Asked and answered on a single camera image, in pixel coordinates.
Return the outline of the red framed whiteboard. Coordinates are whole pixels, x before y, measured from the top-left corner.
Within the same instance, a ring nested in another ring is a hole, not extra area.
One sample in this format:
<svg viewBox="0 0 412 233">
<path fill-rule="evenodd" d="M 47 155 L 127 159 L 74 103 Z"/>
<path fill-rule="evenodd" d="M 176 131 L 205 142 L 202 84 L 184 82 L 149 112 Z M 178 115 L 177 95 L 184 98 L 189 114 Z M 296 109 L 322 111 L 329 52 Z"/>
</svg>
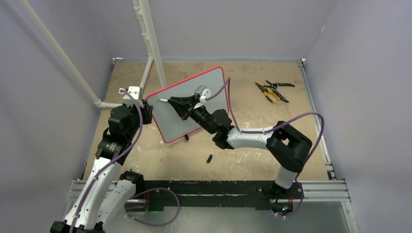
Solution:
<svg viewBox="0 0 412 233">
<path fill-rule="evenodd" d="M 201 129 L 193 119 L 185 121 L 178 116 L 173 107 L 161 101 L 170 97 L 189 97 L 194 95 L 195 90 L 206 86 L 212 94 L 215 94 L 224 84 L 225 77 L 222 67 L 214 67 L 193 77 L 179 81 L 166 88 L 149 94 L 146 101 L 153 106 L 153 120 L 165 143 L 171 143 L 186 134 Z"/>
</svg>

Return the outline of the black marker cap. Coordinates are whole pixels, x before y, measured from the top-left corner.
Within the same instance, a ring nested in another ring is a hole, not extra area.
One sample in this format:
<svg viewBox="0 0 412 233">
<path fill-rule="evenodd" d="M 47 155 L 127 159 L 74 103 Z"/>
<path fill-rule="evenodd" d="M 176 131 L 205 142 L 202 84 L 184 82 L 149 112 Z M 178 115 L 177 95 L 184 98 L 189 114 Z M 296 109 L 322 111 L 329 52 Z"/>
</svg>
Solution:
<svg viewBox="0 0 412 233">
<path fill-rule="evenodd" d="M 213 158 L 213 155 L 212 155 L 212 154 L 210 154 L 206 162 L 207 162 L 207 163 L 210 163 L 210 162 L 211 162 L 211 160 L 212 160 L 212 158 Z"/>
</svg>

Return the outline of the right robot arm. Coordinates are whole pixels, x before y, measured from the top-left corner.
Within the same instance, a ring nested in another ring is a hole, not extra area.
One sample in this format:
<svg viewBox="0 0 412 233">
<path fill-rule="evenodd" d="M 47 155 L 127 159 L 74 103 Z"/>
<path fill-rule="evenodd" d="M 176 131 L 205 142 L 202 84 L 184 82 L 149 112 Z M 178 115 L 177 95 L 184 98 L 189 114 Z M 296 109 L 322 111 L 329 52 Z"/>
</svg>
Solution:
<svg viewBox="0 0 412 233">
<path fill-rule="evenodd" d="M 275 126 L 253 129 L 237 129 L 225 109 L 210 113 L 205 106 L 197 106 L 199 99 L 170 97 L 172 106 L 182 120 L 192 119 L 213 136 L 212 141 L 223 150 L 255 148 L 268 150 L 279 162 L 280 168 L 273 184 L 273 192 L 283 198 L 292 191 L 292 184 L 302 172 L 312 147 L 312 141 L 285 121 Z"/>
</svg>

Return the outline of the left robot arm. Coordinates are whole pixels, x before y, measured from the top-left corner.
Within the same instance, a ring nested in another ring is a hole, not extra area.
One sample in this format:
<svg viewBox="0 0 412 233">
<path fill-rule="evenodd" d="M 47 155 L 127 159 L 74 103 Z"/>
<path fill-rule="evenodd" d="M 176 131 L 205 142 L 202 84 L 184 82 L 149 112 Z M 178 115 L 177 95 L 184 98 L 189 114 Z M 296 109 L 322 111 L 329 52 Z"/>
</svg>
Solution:
<svg viewBox="0 0 412 233">
<path fill-rule="evenodd" d="M 138 106 L 123 104 L 111 110 L 89 178 L 64 220 L 55 221 L 50 232 L 104 233 L 130 198 L 143 196 L 143 175 L 133 171 L 122 173 L 112 191 L 109 187 L 131 151 L 130 146 L 136 143 L 138 130 L 152 122 L 152 111 L 146 100 L 139 100 Z"/>
</svg>

